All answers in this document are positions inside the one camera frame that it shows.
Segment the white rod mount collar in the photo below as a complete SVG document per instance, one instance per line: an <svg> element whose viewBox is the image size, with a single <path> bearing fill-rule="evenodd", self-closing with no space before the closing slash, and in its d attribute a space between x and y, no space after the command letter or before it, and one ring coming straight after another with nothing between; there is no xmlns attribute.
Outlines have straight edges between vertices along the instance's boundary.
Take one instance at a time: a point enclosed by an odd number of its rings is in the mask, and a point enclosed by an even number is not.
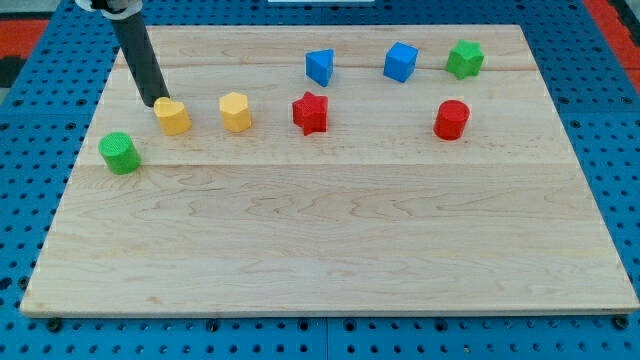
<svg viewBox="0 0 640 360"><path fill-rule="evenodd" d="M126 19L138 14L143 8L142 0L74 0L74 2L85 11L99 11L107 19Z"/></svg>

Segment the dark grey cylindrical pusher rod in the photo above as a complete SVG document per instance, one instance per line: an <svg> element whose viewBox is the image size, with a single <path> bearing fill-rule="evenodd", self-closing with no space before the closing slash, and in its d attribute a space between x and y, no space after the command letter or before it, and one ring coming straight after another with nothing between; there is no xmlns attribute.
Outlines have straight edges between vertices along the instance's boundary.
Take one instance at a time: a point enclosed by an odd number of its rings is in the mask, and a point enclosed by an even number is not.
<svg viewBox="0 0 640 360"><path fill-rule="evenodd" d="M117 9L111 17L114 33L142 102L147 107L153 107L158 98L169 97L170 94L141 11L134 8Z"/></svg>

